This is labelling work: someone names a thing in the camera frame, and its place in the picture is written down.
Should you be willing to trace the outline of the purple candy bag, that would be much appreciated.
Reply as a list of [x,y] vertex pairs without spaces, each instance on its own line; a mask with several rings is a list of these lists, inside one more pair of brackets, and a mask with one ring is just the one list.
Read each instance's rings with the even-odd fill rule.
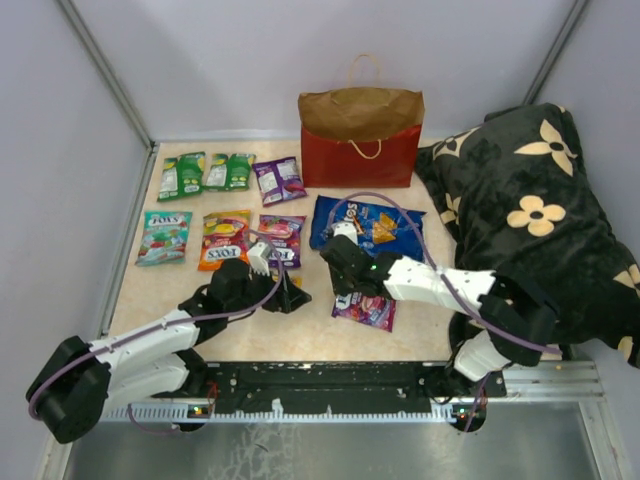
[[301,233],[305,216],[259,216],[258,231],[265,234],[276,247],[286,269],[301,267]]
[[367,297],[359,292],[337,296],[331,316],[391,332],[396,313],[396,301],[384,297]]
[[307,196],[294,156],[255,163],[252,169],[264,207]]

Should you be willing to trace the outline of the blue tortilla chips bag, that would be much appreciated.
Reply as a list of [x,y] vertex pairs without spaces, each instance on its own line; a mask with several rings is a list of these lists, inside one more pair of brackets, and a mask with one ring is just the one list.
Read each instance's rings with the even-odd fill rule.
[[[339,203],[336,198],[319,195],[315,202],[309,246],[320,251],[328,239],[329,214]],[[348,200],[334,212],[333,222],[353,223],[358,245],[371,256],[390,252],[416,261],[424,259],[423,250],[409,222],[391,207]]]

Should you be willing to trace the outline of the orange candy bag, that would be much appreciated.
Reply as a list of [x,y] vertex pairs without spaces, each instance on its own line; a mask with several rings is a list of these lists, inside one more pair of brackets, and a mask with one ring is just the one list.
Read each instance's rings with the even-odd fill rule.
[[225,260],[248,262],[245,234],[250,218],[248,209],[213,212],[203,217],[199,271],[216,271]]

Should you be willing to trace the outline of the red brown paper bag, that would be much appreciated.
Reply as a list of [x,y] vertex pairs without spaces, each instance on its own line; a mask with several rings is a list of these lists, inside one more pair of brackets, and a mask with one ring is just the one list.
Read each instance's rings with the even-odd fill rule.
[[425,116],[423,93],[356,86],[354,58],[347,86],[298,97],[302,178],[308,188],[406,188]]

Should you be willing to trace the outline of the green yellow snack bag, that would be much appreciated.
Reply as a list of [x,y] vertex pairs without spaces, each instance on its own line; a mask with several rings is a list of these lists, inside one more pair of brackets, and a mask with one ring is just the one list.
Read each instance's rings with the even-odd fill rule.
[[203,188],[206,191],[216,192],[248,190],[249,177],[255,159],[256,155],[251,153],[213,154]]
[[205,158],[203,151],[165,158],[157,200],[166,202],[200,195]]

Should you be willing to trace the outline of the colourful candy bag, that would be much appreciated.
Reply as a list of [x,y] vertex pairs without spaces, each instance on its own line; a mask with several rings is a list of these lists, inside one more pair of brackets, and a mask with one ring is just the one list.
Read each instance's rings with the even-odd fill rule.
[[191,212],[146,211],[135,265],[183,263],[191,220]]

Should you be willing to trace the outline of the black floral pillow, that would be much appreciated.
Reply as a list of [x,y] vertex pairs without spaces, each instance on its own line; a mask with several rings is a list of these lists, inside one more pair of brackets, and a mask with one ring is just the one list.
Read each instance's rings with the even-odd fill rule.
[[544,103],[494,112],[418,151],[415,171],[462,270],[504,263],[558,304],[555,344],[597,339],[639,363],[639,265],[588,180],[571,113]]

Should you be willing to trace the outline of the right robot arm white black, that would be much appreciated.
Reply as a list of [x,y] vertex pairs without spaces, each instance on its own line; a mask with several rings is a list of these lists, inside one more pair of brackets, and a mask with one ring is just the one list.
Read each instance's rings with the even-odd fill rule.
[[444,394],[470,395],[488,375],[506,367],[535,367],[555,354],[551,337],[559,307],[531,277],[506,263],[468,271],[419,262],[397,253],[371,256],[346,235],[320,250],[337,295],[361,293],[453,310],[480,329],[459,341],[444,367]]

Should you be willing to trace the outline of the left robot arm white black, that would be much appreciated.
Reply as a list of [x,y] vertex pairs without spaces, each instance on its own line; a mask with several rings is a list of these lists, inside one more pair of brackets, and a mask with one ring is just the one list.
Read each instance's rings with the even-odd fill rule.
[[288,273],[262,274],[227,260],[208,283],[161,318],[119,336],[62,341],[26,392],[30,415],[60,444],[101,417],[147,397],[194,397],[208,384],[194,348],[257,310],[289,314],[312,297]]

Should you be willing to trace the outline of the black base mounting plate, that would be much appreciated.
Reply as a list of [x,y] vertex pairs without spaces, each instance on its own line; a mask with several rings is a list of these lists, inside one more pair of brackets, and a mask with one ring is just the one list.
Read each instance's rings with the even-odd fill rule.
[[218,413],[426,413],[433,400],[474,398],[479,385],[442,362],[221,362],[196,375],[190,395]]

